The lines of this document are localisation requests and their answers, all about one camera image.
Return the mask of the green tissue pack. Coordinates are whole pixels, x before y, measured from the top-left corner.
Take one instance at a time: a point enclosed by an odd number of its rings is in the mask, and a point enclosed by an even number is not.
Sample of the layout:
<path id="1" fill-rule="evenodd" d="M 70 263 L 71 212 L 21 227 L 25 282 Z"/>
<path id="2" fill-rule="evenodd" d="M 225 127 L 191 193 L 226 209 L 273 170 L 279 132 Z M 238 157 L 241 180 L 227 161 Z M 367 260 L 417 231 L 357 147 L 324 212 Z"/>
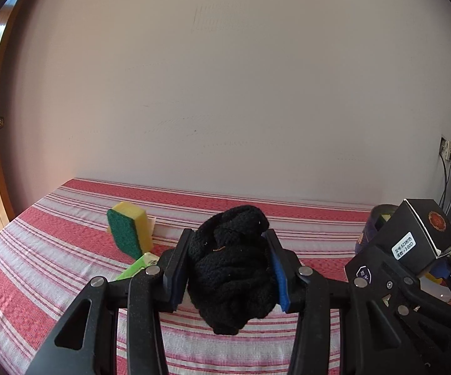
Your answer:
<path id="1" fill-rule="evenodd" d="M 127 278 L 132 278 L 138 274 L 138 272 L 143 271 L 144 269 L 156 265 L 158 263 L 159 257 L 152 254 L 151 252 L 144 253 L 140 258 L 134 261 L 127 269 L 121 272 L 115 281 L 124 280 Z"/>

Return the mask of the black knitted sock ball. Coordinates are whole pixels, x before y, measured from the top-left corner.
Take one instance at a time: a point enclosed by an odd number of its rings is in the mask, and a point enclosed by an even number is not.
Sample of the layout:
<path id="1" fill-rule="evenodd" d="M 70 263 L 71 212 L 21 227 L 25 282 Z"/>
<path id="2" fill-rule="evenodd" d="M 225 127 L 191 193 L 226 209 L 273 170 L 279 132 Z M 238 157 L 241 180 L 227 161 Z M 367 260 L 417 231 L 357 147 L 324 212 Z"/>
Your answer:
<path id="1" fill-rule="evenodd" d="M 210 217 L 192 235 L 187 292 L 218 335 L 237 335 L 278 303 L 271 250 L 263 237 L 268 229 L 261 209 L 243 205 Z"/>

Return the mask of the black red carton box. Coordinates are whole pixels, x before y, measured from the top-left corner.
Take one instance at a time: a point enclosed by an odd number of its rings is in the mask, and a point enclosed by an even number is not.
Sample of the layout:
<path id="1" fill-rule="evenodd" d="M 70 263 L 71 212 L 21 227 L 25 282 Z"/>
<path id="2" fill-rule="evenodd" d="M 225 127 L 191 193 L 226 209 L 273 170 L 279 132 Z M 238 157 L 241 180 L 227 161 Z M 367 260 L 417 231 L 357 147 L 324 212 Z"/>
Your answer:
<path id="1" fill-rule="evenodd" d="M 451 223 L 432 199 L 405 199 L 371 242 L 345 266 L 348 279 L 378 277 L 387 257 L 417 276 L 451 251 Z"/>

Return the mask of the beige snack packet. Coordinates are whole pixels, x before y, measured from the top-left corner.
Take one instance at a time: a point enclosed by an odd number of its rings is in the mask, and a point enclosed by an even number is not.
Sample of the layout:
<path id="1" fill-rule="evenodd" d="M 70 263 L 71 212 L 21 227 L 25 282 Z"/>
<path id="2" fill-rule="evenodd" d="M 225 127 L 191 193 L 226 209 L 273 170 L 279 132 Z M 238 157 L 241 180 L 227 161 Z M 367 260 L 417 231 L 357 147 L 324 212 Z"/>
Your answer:
<path id="1" fill-rule="evenodd" d="M 155 217 L 148 216 L 148 232 L 150 236 L 153 236 L 156 221 L 157 219 Z"/>

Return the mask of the round metal cookie tin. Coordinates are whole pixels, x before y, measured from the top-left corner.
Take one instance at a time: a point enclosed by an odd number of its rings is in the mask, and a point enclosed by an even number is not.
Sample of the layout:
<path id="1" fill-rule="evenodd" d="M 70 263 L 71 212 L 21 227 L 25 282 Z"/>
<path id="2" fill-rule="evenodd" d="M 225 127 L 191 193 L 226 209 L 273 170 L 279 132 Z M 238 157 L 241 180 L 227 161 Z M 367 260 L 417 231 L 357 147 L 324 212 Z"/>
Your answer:
<path id="1" fill-rule="evenodd" d="M 355 244 L 355 254 L 359 254 L 368 245 L 371 240 L 376 237 L 383 226 L 389 221 L 396 209 L 397 205 L 380 204 L 372 208 L 362 233 L 359 235 Z M 447 302 L 451 306 L 451 291 L 443 277 L 437 278 L 433 273 L 445 274 L 449 273 L 445 263 L 439 262 L 434 264 L 427 272 L 418 276 L 420 280 L 420 288 L 425 292 L 435 296 L 436 298 Z"/>

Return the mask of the striped red white tablecloth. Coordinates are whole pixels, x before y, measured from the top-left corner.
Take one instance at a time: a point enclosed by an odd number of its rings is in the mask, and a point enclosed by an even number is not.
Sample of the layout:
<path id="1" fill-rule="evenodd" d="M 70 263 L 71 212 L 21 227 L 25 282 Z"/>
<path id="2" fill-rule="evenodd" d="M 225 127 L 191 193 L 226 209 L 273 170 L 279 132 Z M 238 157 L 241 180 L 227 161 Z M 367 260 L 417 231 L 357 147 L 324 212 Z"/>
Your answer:
<path id="1" fill-rule="evenodd" d="M 154 217 L 154 252 L 174 246 L 184 228 L 245 203 L 227 197 L 72 179 L 0 232 L 0 373 L 22 374 L 86 282 L 114 279 L 130 265 L 108 232 L 107 211 L 122 201 Z M 328 278 L 345 264 L 369 215 L 353 204 L 257 199 L 282 246 Z M 283 374 L 297 318 L 274 310 L 236 336 L 218 336 L 190 301 L 161 317 L 172 374 Z"/>

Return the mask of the white wall socket adapter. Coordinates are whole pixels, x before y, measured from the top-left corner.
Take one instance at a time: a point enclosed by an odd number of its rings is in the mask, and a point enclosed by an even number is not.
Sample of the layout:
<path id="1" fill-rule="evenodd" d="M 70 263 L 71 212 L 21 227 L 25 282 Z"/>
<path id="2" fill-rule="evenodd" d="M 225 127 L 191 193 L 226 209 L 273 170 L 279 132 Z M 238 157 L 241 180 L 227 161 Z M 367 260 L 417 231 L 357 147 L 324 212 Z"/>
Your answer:
<path id="1" fill-rule="evenodd" d="M 451 141 L 442 136 L 439 147 L 439 155 L 444 161 L 451 161 Z"/>

